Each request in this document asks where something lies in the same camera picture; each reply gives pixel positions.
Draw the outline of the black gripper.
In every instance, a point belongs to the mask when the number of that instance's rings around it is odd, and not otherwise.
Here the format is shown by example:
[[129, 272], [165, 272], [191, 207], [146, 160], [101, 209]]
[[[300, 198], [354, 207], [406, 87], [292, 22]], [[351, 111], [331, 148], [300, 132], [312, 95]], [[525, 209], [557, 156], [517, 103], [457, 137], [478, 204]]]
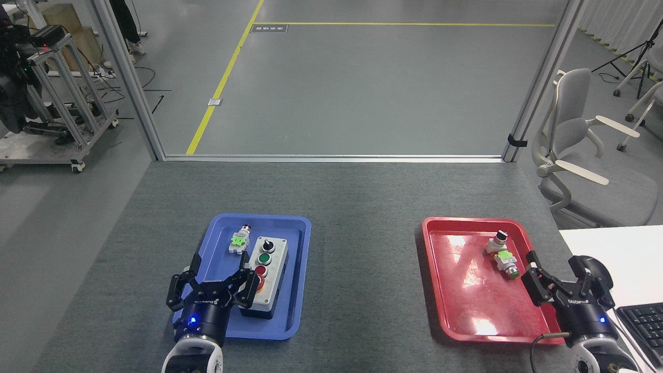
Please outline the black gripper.
[[[182, 273], [172, 276], [168, 286], [166, 305], [171, 311], [180, 311], [174, 321], [174, 342], [184, 337], [206, 338], [223, 347], [233, 305], [252, 307], [259, 285], [258, 274], [251, 269], [249, 257], [242, 257], [238, 270], [223, 281], [199, 284], [196, 276], [201, 256], [194, 253], [192, 261]], [[182, 299], [185, 285], [192, 292]]]
[[607, 309], [613, 308], [615, 302], [609, 290], [601, 290], [601, 272], [594, 257], [572, 256], [568, 260], [578, 279], [579, 288], [573, 295], [564, 293], [562, 282], [540, 267], [535, 251], [529, 251], [525, 259], [528, 265], [521, 274], [524, 288], [537, 307], [553, 302], [561, 332], [570, 334], [565, 341], [599, 337], [618, 340], [618, 332], [607, 317]]

